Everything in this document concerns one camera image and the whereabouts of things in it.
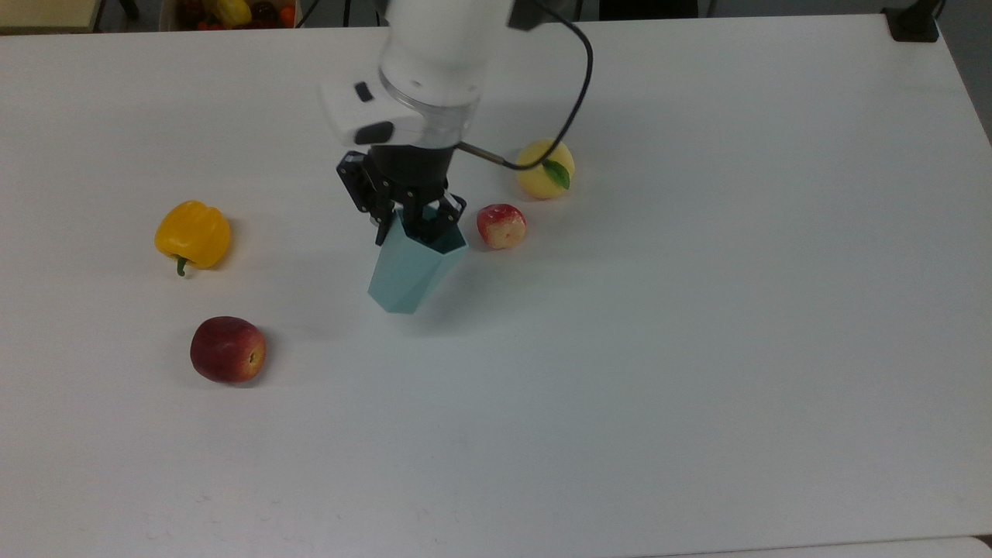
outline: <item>yellow bell pepper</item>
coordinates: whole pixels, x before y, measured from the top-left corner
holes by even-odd
[[[251,21],[251,8],[245,0],[217,0],[213,13],[220,25],[233,29]]]
[[[169,211],[155,232],[155,247],[177,261],[176,271],[186,275],[189,265],[206,269],[220,261],[231,242],[231,225],[217,208],[190,200]]]

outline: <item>box of fruit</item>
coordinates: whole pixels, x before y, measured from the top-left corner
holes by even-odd
[[[293,29],[299,0],[163,0],[159,31]]]

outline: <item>light blue vase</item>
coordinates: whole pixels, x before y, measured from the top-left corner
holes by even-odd
[[[413,240],[396,211],[379,250],[369,294],[386,312],[413,314],[467,250],[457,226],[430,246]]]

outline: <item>black object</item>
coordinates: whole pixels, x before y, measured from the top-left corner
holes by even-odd
[[[600,0],[602,21],[699,17],[696,0]]]
[[[134,0],[121,0],[121,8],[124,8],[124,13],[127,14],[129,20],[137,20],[141,16],[141,12],[138,11],[138,4]]]
[[[900,43],[936,43],[940,32],[936,29],[933,10],[939,1],[918,0],[906,9],[883,8],[892,38]]]
[[[390,121],[376,122],[360,128],[355,132],[355,145],[372,145],[375,143],[386,143],[393,139],[393,132],[396,126]]]
[[[368,102],[375,98],[372,96],[372,91],[369,90],[369,84],[365,81],[355,83],[355,92],[358,93],[358,98],[362,102]]]
[[[316,5],[319,4],[319,3],[320,3],[320,0],[313,0],[313,3],[310,4],[310,7],[307,8],[307,10],[304,12],[304,16],[301,17],[300,20],[297,22],[297,29],[299,29],[300,27],[302,27],[304,25],[304,23],[307,21],[307,18],[310,16],[310,14],[313,13],[313,8],[316,8]]]
[[[551,0],[551,6],[546,4],[549,10],[557,12],[564,7],[564,0]],[[542,23],[548,21],[549,12],[533,0],[516,0],[513,3],[513,11],[510,12],[510,21],[507,26],[520,31],[530,31]]]
[[[561,143],[561,138],[564,137],[565,132],[567,132],[568,128],[571,127],[571,122],[575,119],[575,114],[578,113],[579,107],[582,106],[582,100],[585,98],[585,93],[589,90],[589,82],[592,81],[592,44],[589,43],[589,38],[582,33],[582,30],[575,27],[574,24],[553,10],[552,7],[546,4],[543,0],[531,0],[531,2],[533,2],[538,8],[544,10],[545,13],[550,15],[552,18],[565,25],[570,31],[575,33],[580,41],[582,41],[582,45],[585,47],[585,79],[582,81],[582,88],[578,91],[578,98],[575,100],[575,104],[572,106],[571,112],[568,114],[568,118],[565,119],[561,130],[558,131],[558,136],[555,137],[555,141],[553,141],[551,146],[548,147],[548,150],[545,151],[541,157],[538,157],[538,159],[533,163],[517,165],[507,161],[495,153],[490,153],[489,151],[476,147],[470,143],[460,142],[457,146],[455,146],[466,153],[470,153],[476,157],[481,157],[490,163],[496,163],[497,165],[501,165],[514,171],[527,171],[534,169],[549,158],[551,153],[555,151],[555,148],[558,147],[558,144]]]
[[[453,152],[453,147],[377,145],[368,155],[349,151],[344,156],[337,173],[355,207],[378,224],[376,245],[386,240],[396,204],[403,206],[407,236],[424,244],[434,243],[458,224],[465,200],[448,193],[446,177]]]
[[[389,9],[389,0],[372,0],[372,7],[375,8],[377,14],[386,15],[386,10]]]

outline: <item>apple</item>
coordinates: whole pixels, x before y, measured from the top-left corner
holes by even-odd
[[[475,224],[486,245],[496,250],[520,244],[527,234],[524,214],[509,204],[494,204],[480,209]]]
[[[210,318],[196,328],[189,346],[192,367],[206,379],[246,382],[265,363],[265,336],[250,323],[232,316]]]

